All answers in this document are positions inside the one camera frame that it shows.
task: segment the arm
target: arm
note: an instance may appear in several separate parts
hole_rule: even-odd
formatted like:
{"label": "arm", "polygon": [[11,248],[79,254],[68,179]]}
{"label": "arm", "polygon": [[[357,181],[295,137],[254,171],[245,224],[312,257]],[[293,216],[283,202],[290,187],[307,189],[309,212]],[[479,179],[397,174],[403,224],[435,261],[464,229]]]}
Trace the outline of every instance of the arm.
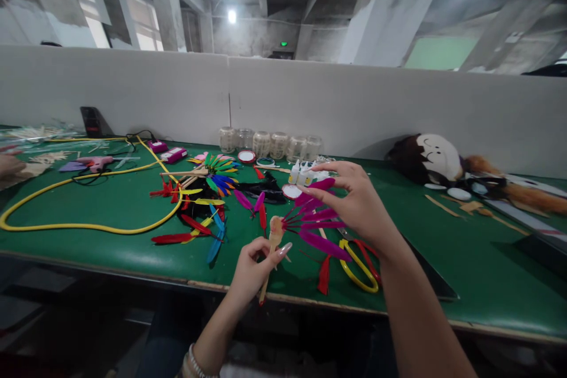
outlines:
{"label": "arm", "polygon": [[337,161],[314,167],[335,171],[337,198],[301,188],[333,208],[380,256],[380,274],[390,317],[397,366],[402,377],[475,377],[425,273],[404,241],[361,166]]}
{"label": "arm", "polygon": [[[193,347],[195,360],[205,374],[217,375],[220,372],[236,324],[268,274],[291,246],[289,242],[270,254],[270,243],[259,237],[242,248],[230,289]],[[266,259],[257,263],[261,253]]]}

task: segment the white bottle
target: white bottle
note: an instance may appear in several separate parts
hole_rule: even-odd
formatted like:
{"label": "white bottle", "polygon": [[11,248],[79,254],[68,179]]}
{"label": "white bottle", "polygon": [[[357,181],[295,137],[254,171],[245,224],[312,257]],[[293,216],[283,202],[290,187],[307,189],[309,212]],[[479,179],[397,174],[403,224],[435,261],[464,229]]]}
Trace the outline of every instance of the white bottle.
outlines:
{"label": "white bottle", "polygon": [[307,174],[309,173],[309,170],[307,169],[307,164],[305,164],[302,168],[301,171],[299,172],[299,177],[297,178],[297,184],[301,185],[301,186],[305,186],[306,185],[306,181],[307,181]]}
{"label": "white bottle", "polygon": [[291,168],[291,172],[289,173],[289,184],[297,183],[297,176],[299,175],[299,160],[295,163],[295,165]]}

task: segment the yellow cable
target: yellow cable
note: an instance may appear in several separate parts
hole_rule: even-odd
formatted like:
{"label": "yellow cable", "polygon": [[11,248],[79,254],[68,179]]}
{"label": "yellow cable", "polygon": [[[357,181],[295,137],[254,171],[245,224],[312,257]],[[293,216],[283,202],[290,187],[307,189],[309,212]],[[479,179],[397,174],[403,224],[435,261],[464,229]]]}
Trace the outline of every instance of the yellow cable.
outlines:
{"label": "yellow cable", "polygon": [[[154,152],[151,149],[149,149],[145,145],[144,142],[142,142],[142,139],[140,139],[139,136],[138,136],[138,140],[144,146],[144,148],[146,148],[152,154],[152,156],[156,159],[156,162],[153,162],[153,163],[148,164],[148,165],[143,165],[143,166],[138,167],[138,168],[133,168],[131,170],[112,171],[112,172],[102,173],[101,175],[106,176],[106,175],[115,175],[115,174],[125,174],[125,173],[129,173],[129,172],[132,172],[132,171],[144,170],[144,169],[149,168],[149,167],[151,167],[155,164],[159,164],[165,170],[165,172],[169,172],[167,170],[167,168],[163,165],[161,160],[154,154]],[[75,180],[84,179],[84,178],[92,178],[92,177],[93,177],[92,175],[84,175],[84,176],[76,177]],[[115,227],[103,226],[101,224],[88,224],[88,223],[41,224],[41,225],[38,225],[38,226],[20,226],[20,227],[10,226],[8,223],[6,223],[6,221],[8,220],[8,217],[15,210],[20,208],[25,203],[31,201],[33,198],[38,197],[42,193],[45,193],[45,192],[47,192],[51,189],[62,186],[64,184],[70,183],[72,181],[73,181],[73,179],[68,179],[68,180],[60,181],[59,183],[54,183],[54,184],[52,184],[48,187],[45,187],[43,189],[38,190],[35,193],[32,193],[29,196],[26,196],[21,201],[15,203],[13,206],[11,206],[9,209],[7,209],[0,216],[0,229],[8,230],[10,232],[27,232],[29,230],[47,230],[47,229],[95,229],[95,230],[102,230],[104,232],[118,233],[118,234],[137,234],[137,233],[147,232],[148,230],[152,230],[152,229],[158,227],[160,224],[165,223],[167,220],[169,220],[175,214],[175,212],[181,206],[181,203],[183,201],[183,197],[180,196],[179,201],[177,202],[177,205],[173,208],[173,210],[169,214],[167,214],[167,216],[165,216],[163,219],[161,219],[159,221],[156,221],[154,224],[150,224],[149,226],[146,226],[146,227],[141,227],[140,229],[117,229]]]}

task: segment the white partition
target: white partition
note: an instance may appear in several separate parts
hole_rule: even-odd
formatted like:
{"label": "white partition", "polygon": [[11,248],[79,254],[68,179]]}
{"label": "white partition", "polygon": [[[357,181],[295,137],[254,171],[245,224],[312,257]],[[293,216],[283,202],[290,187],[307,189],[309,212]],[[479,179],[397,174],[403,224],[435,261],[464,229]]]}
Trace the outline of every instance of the white partition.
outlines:
{"label": "white partition", "polygon": [[567,79],[229,58],[233,127],[322,136],[329,155],[382,159],[446,137],[508,172],[567,178]]}
{"label": "white partition", "polygon": [[56,118],[83,129],[79,108],[95,106],[116,134],[216,144],[229,124],[222,55],[2,45],[0,95],[5,125]]}

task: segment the yellow scissors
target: yellow scissors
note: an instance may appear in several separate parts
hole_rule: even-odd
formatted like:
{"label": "yellow scissors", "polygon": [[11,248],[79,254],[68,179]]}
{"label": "yellow scissors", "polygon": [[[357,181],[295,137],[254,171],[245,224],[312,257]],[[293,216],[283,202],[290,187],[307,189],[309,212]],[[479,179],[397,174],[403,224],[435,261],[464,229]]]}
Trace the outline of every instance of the yellow scissors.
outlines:
{"label": "yellow scissors", "polygon": [[[368,279],[370,280],[370,283],[372,284],[372,286],[368,286],[368,285],[363,284],[350,271],[350,269],[347,266],[347,262],[344,261],[344,260],[340,260],[341,266],[343,267],[345,273],[362,290],[375,294],[376,292],[378,292],[378,290],[379,290],[378,284],[381,285],[382,280],[380,279],[380,275],[378,274],[378,272],[374,268],[374,265],[372,264],[372,261],[370,260],[370,256],[368,255],[366,250],[368,250],[372,254],[374,254],[374,257],[376,257],[376,258],[378,258],[378,255],[376,254],[376,252],[372,248],[370,248],[368,245],[366,245],[363,241],[361,241],[360,239],[355,239],[352,236],[350,236],[350,234],[346,231],[345,228],[340,228],[340,229],[338,229],[338,231],[341,233],[341,235],[343,235],[343,239],[341,239],[341,242],[339,243],[339,247],[341,247],[341,249],[345,249],[348,252],[348,254],[353,258],[354,262],[356,264],[358,264],[358,266],[360,267],[360,269],[362,269],[364,274],[366,276],[368,276]],[[359,247],[360,251],[362,251],[362,255],[364,256],[364,260],[368,264],[368,267],[366,267],[366,265],[358,258],[358,256],[352,250],[352,248],[350,246],[348,246],[349,242],[354,242]]]}

